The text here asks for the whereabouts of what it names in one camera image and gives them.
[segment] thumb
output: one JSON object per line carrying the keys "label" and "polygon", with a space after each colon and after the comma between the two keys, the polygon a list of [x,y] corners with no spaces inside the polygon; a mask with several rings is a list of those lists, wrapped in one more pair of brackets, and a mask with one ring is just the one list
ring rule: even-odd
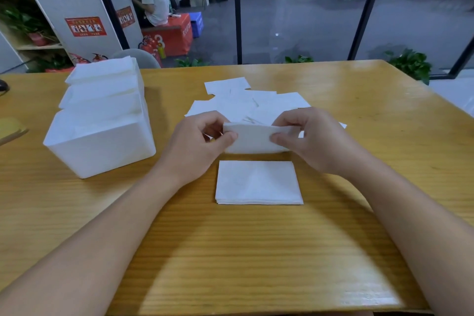
{"label": "thumb", "polygon": [[229,131],[224,133],[220,138],[216,139],[214,142],[210,142],[208,145],[211,150],[214,152],[214,155],[218,157],[221,155],[225,149],[227,149],[230,145],[237,140],[238,135],[233,131]]}
{"label": "thumb", "polygon": [[291,151],[297,151],[299,149],[299,143],[301,142],[301,140],[298,139],[298,136],[290,136],[285,133],[276,133],[271,135],[270,141],[274,144],[290,149]]}

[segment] gray chair back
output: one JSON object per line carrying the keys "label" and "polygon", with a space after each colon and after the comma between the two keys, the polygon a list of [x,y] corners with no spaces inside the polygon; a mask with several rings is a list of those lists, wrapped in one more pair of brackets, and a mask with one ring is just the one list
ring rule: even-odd
{"label": "gray chair back", "polygon": [[161,69],[160,64],[158,64],[153,55],[142,49],[125,49],[117,51],[112,55],[112,59],[120,59],[128,56],[137,59],[138,67],[140,69]]}

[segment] gray floor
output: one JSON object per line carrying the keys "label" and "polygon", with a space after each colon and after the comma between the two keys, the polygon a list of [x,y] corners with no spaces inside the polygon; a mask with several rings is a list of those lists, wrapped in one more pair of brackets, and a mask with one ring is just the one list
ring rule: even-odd
{"label": "gray floor", "polygon": [[[345,60],[364,0],[241,0],[243,62],[281,63],[285,56]],[[357,59],[381,59],[405,48],[427,54],[434,68],[450,68],[474,35],[474,0],[376,0]],[[237,63],[234,0],[201,11],[204,30],[190,58],[211,65]],[[175,58],[164,60],[173,66]],[[474,67],[474,58],[468,63]]]}

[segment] stack of napkins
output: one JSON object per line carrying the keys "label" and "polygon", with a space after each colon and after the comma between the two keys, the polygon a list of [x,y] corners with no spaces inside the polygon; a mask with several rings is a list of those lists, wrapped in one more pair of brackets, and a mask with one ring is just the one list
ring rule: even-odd
{"label": "stack of napkins", "polygon": [[156,153],[135,58],[78,64],[43,144],[80,178]]}
{"label": "stack of napkins", "polygon": [[234,131],[239,138],[226,152],[234,154],[263,154],[288,151],[270,141],[274,133],[299,134],[296,126],[271,126],[284,111],[310,107],[299,93],[277,94],[276,91],[247,90],[245,78],[217,80],[204,83],[210,100],[195,100],[185,116],[217,110],[228,118],[224,132]]}
{"label": "stack of napkins", "polygon": [[302,205],[291,161],[219,162],[216,201],[220,205]]}

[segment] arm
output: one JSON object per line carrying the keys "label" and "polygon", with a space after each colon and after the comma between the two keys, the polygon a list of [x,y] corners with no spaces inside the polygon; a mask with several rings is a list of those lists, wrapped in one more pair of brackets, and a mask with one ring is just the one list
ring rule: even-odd
{"label": "arm", "polygon": [[163,205],[237,138],[222,135],[226,121],[218,112],[182,120],[148,175],[0,293],[0,314],[104,315]]}
{"label": "arm", "polygon": [[323,110],[291,110],[274,125],[300,125],[304,138],[275,134],[272,141],[364,195],[437,316],[474,313],[474,228],[372,156]]}
{"label": "arm", "polygon": [[140,8],[144,9],[145,11],[149,12],[150,14],[153,14],[155,12],[155,5],[154,4],[143,4],[139,0],[132,0],[133,3],[138,5]]}

